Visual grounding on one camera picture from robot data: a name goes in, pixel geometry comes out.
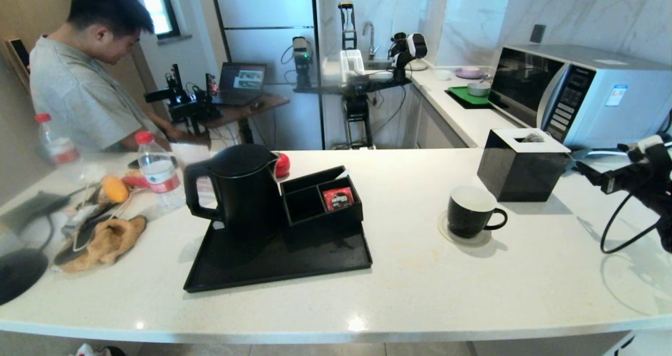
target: sink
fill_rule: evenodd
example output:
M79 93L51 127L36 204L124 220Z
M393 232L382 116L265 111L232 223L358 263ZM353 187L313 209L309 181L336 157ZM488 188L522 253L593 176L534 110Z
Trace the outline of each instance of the sink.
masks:
M364 69L366 70L385 70L392 66L392 61L386 59L364 61Z

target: yellow fruit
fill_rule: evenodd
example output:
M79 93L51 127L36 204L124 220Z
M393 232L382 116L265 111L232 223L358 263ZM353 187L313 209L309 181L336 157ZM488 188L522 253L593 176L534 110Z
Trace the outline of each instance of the yellow fruit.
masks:
M106 176L101 182L105 195L115 203L128 199L128 187L116 176Z

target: red packet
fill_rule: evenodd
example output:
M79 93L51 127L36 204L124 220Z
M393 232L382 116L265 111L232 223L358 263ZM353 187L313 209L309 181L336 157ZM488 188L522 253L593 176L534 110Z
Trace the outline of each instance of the red packet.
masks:
M327 210L333 212L338 208L352 205L355 200L352 198L350 187L330 189L322 192L324 203L327 204Z

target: sink faucet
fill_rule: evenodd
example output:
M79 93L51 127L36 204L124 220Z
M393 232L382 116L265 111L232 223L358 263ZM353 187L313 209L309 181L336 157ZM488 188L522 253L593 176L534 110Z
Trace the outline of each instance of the sink faucet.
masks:
M374 59L376 52L379 48L374 48L374 24L371 21L364 22L364 29L362 31L362 36L366 35L366 29L371 27L371 41L369 42L369 61Z

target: laptop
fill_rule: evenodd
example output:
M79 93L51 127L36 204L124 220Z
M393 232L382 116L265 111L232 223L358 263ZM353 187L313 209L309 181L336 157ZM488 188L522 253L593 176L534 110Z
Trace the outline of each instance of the laptop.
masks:
M266 65L222 64L219 94L212 96L212 104L243 107L261 96L264 89Z

